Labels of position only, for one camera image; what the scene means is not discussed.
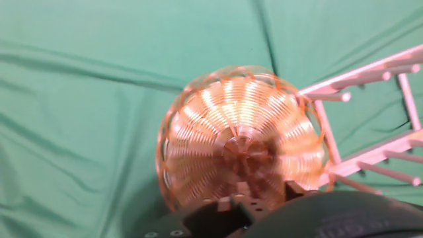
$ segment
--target pink rod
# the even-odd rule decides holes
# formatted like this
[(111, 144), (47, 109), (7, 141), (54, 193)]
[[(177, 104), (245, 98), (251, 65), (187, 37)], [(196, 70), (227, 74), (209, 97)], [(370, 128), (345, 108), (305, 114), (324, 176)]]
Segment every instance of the pink rod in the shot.
[(403, 59), (408, 57), (409, 55), (415, 53), (415, 52), (423, 52), (423, 44), (419, 46), (415, 46), (413, 48), (407, 49), (403, 52), (399, 52), (397, 54), (388, 56), (386, 58), (383, 58), (381, 60), (375, 61), (373, 63), (370, 63), (368, 65), (365, 65), (363, 67), (351, 70), (347, 73), (343, 73), (342, 75), (337, 75), (335, 77), (332, 77), (330, 79), (321, 81), (319, 83), (315, 83), (314, 85), (308, 86), (302, 90), (299, 91), (300, 95), (306, 95), (310, 93), (335, 93), (336, 91), (330, 88), (330, 85), (337, 81), (342, 81), (345, 79), (351, 79), (365, 71), (369, 71), (372, 69), (381, 69), (384, 68), (384, 65), (386, 62)]
[(311, 100), (327, 100), (348, 102), (351, 99), (351, 93), (329, 93), (329, 94), (309, 94), (306, 95)]
[(379, 81), (386, 81), (391, 78), (391, 72), (384, 72), (379, 75), (359, 76), (355, 79), (347, 79), (333, 83), (331, 86), (334, 89), (345, 89), (349, 86), (363, 85), (366, 83), (374, 83)]
[(363, 191), (363, 192), (370, 192), (370, 193), (374, 193), (374, 194), (378, 194), (381, 195), (382, 191), (374, 189), (370, 186), (367, 186), (365, 184), (359, 183), (357, 181), (354, 181), (352, 179), (346, 178), (346, 177), (342, 177), (340, 175), (335, 175), (335, 179), (336, 181), (339, 181), (345, 185), (348, 185), (352, 188), (355, 188), (357, 190)]
[(402, 65), (410, 65), (415, 63), (423, 63), (423, 55), (417, 54), (416, 56), (413, 56), (409, 59), (400, 59), (395, 61), (388, 61), (385, 66), (386, 67), (396, 67), (396, 66), (402, 66)]
[(404, 66), (398, 66), (398, 67), (392, 67), (389, 69), (378, 69), (378, 70), (372, 70), (372, 71), (365, 71), (360, 74), (360, 76), (365, 75), (374, 75), (379, 74), (383, 72), (391, 72), (392, 75), (398, 75), (400, 73), (417, 73), (420, 71), (420, 65), (419, 64), (413, 64), (413, 65), (404, 65)]
[(404, 159), (407, 161), (423, 163), (423, 156), (411, 155), (408, 153), (398, 153), (394, 151), (385, 151), (384, 154), (388, 158)]
[(419, 141), (416, 139), (411, 139), (410, 141), (408, 141), (410, 143), (411, 147), (423, 147), (423, 141)]
[(408, 84), (407, 75), (405, 73), (401, 73), (398, 75), (399, 84), (401, 86), (401, 90), (403, 91), (404, 101), (408, 111), (408, 117), (411, 121), (411, 126), (414, 131), (420, 130), (422, 127), (420, 125), (420, 120), (418, 118), (416, 105), (414, 104), (414, 99), (412, 97), (410, 85)]
[(330, 128), (330, 124), (325, 112), (325, 108), (323, 106), (323, 102), (321, 100), (315, 101), (315, 109), (317, 113), (320, 115), (322, 120), (321, 123), (322, 123), (323, 129), (325, 130), (325, 137), (328, 142), (329, 153), (331, 157), (333, 158), (333, 161), (337, 165), (341, 163), (341, 158), (339, 155), (338, 146), (336, 145), (336, 142), (335, 142), (335, 137), (333, 136), (332, 129)]
[(364, 163), (364, 162), (361, 162), (361, 161), (358, 161), (357, 165), (361, 169), (367, 169), (367, 170), (373, 171), (375, 173), (379, 173), (381, 175), (391, 177), (393, 179), (404, 181), (404, 182), (407, 182), (409, 184), (412, 184), (413, 186), (418, 186), (420, 184), (420, 178), (419, 177), (400, 173), (398, 171), (393, 171), (391, 169), (385, 169), (385, 168), (382, 168), (382, 167), (379, 167), (379, 166), (376, 166), (376, 165), (370, 165), (368, 163)]

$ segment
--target copper wire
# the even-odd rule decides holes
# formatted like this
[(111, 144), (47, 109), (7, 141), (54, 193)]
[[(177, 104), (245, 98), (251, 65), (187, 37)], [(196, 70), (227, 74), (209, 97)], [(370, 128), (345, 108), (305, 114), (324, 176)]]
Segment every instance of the copper wire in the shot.
[(285, 202), (285, 180), (318, 188), (331, 158), (319, 114), (297, 92), (257, 66), (230, 66), (189, 83), (157, 138), (156, 168), (168, 207), (229, 196), (243, 181), (270, 209)]

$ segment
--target green backdrop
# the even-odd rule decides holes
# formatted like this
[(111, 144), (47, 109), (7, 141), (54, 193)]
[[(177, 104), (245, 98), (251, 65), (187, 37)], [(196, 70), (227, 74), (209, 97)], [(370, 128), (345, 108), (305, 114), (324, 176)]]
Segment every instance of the green backdrop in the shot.
[[(0, 0), (0, 237), (128, 238), (163, 215), (159, 122), (203, 73), (274, 56), (303, 88), (422, 39), (421, 0)], [(410, 84), (423, 115), (423, 73)], [(325, 104), (343, 156), (410, 128), (395, 80), (351, 92)], [(352, 177), (423, 205), (422, 187)]]

